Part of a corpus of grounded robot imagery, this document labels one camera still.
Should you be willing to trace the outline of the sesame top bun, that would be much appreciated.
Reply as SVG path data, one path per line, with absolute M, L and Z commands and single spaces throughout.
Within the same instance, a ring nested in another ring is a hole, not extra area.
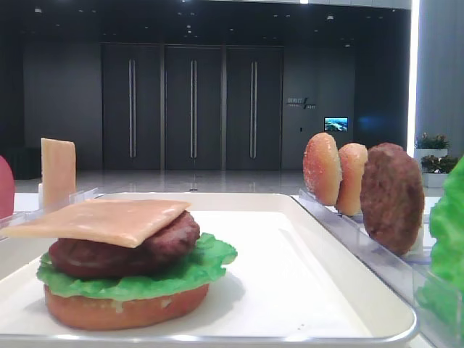
M 319 203 L 335 205 L 342 171 L 334 137 L 327 133 L 315 134 L 306 145 L 302 164 L 308 191 Z

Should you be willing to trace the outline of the sesame bun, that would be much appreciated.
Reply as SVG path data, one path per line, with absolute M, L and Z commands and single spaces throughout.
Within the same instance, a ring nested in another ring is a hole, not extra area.
M 342 171 L 334 137 L 327 133 L 315 134 L 306 145 L 302 164 L 308 191 L 319 203 L 335 205 Z
M 360 192 L 368 150 L 358 143 L 345 144 L 339 150 L 342 181 L 335 208 L 341 214 L 353 216 L 360 212 Z

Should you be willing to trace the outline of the green lettuce leaf on burger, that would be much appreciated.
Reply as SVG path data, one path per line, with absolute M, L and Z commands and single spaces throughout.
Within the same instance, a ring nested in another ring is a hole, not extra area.
M 48 253 L 40 258 L 36 278 L 61 297 L 83 296 L 121 302 L 151 299 L 177 294 L 208 285 L 226 273 L 224 265 L 232 263 L 236 249 L 210 233 L 203 233 L 194 250 L 167 270 L 154 275 L 97 278 L 84 280 L 57 270 Z

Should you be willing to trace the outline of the brown meat patty on burger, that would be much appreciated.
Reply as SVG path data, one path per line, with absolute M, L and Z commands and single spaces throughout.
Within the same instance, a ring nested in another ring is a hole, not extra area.
M 186 256 L 196 246 L 200 227 L 190 212 L 184 211 L 171 224 L 143 243 L 157 265 L 174 262 Z

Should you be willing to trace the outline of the orange cheese slice on burger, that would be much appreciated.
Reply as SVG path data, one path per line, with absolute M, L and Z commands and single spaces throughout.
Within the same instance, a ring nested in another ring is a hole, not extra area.
M 68 238 L 136 248 L 190 204 L 176 200 L 88 199 L 1 229 L 6 237 Z

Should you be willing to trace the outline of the standing brown meat patty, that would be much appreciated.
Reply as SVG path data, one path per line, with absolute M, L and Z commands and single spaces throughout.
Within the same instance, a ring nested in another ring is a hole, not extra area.
M 372 239 L 398 256 L 410 251 L 421 227 L 425 196 L 421 169 L 401 146 L 382 143 L 368 150 L 360 206 Z

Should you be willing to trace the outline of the red tomato slice on burger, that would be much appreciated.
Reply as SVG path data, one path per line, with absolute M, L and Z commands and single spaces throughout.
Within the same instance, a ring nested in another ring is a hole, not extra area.
M 49 247 L 52 265 L 79 279 L 141 276 L 160 268 L 144 247 L 135 249 L 80 239 L 58 239 Z

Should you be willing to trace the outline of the standing orange cheese slice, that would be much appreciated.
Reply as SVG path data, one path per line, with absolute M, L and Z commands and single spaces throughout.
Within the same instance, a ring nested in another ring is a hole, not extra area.
M 58 207 L 76 192 L 75 144 L 41 138 L 43 207 Z

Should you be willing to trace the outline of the standing red tomato slice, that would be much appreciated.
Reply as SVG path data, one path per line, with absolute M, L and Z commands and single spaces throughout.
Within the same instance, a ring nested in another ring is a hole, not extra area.
M 8 162 L 0 156 L 0 218 L 7 218 L 14 212 L 15 182 Z

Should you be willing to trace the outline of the standing green lettuce leaf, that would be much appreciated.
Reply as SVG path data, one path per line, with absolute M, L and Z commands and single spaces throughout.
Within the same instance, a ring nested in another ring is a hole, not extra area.
M 416 301 L 453 328 L 463 330 L 463 160 L 444 182 L 444 194 L 431 208 L 429 230 L 436 239 L 431 273 Z

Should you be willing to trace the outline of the standing sesame bun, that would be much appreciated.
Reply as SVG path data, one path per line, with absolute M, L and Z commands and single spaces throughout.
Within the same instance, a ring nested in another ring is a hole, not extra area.
M 368 150 L 358 143 L 345 144 L 339 150 L 342 181 L 335 208 L 341 214 L 353 216 L 360 212 L 360 192 Z

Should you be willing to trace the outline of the white metal tray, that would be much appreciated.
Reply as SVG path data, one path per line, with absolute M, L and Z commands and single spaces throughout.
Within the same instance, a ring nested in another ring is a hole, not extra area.
M 190 203 L 201 230 L 237 258 L 191 314 L 88 332 L 56 322 L 36 279 L 47 239 L 1 243 L 3 347 L 406 347 L 414 309 L 284 194 L 156 193 Z

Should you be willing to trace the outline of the bottom bun half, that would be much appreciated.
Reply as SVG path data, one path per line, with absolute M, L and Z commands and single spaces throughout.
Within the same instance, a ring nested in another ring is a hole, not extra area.
M 44 286 L 49 313 L 60 323 L 87 331 L 114 331 L 153 326 L 193 312 L 204 300 L 209 285 L 177 294 L 117 301 L 84 296 L 61 297 Z

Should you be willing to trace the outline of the potted plants in planter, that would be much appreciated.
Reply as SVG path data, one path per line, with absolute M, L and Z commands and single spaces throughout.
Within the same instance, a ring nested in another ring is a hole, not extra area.
M 457 157 L 448 154 L 449 141 L 443 134 L 430 136 L 423 133 L 416 138 L 414 158 L 421 172 L 423 185 L 429 189 L 437 189 L 456 166 Z

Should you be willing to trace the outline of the wall display screen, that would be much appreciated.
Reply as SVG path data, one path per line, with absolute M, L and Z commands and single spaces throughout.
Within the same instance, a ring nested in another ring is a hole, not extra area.
M 348 131 L 348 118 L 347 117 L 325 117 L 324 118 L 324 131 L 325 132 Z

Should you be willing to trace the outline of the left clear acrylic rail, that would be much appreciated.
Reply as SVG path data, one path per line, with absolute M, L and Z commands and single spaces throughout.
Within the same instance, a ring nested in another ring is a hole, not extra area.
M 15 213 L 9 217 L 5 217 L 1 219 L 1 240 L 7 239 L 7 236 L 3 234 L 4 229 L 7 227 L 12 227 L 16 225 L 20 225 L 29 221 L 33 221 L 38 219 L 39 217 L 62 209 L 63 207 L 77 204 L 80 202 L 84 202 L 87 199 L 96 199 L 103 195 L 104 193 L 101 192 L 99 188 L 92 188 L 87 191 L 78 191 L 77 193 L 71 194 L 66 198 L 64 201 L 56 203 L 48 208 L 42 207 L 41 196 L 39 197 L 39 209 L 29 212 L 19 212 Z

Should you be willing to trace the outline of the clear acrylic rail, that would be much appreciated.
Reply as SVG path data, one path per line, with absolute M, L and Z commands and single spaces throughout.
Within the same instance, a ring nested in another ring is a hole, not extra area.
M 39 197 L 39 209 L 29 212 L 19 212 L 15 213 L 9 217 L 5 217 L 1 219 L 1 240 L 7 239 L 7 236 L 3 234 L 4 229 L 7 227 L 12 227 L 16 225 L 20 225 L 29 221 L 33 221 L 38 219 L 39 217 L 62 209 L 63 207 L 77 204 L 80 202 L 84 202 L 87 199 L 96 199 L 103 195 L 104 193 L 101 192 L 99 188 L 92 188 L 87 191 L 78 191 L 77 193 L 71 194 L 66 198 L 64 201 L 56 203 L 48 208 L 42 207 L 41 196 Z
M 360 225 L 360 215 L 350 218 L 319 204 L 301 189 L 298 202 L 418 313 L 420 332 L 435 347 L 463 346 L 463 293 L 431 272 L 431 248 L 398 257 L 372 240 Z

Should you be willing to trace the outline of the right clear acrylic rail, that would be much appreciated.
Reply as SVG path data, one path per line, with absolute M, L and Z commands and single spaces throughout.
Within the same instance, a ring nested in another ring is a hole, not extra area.
M 301 189 L 298 202 L 418 313 L 420 332 L 435 347 L 463 346 L 463 293 L 431 272 L 431 248 L 398 257 L 372 240 L 360 225 L 360 215 L 350 218 L 319 204 Z

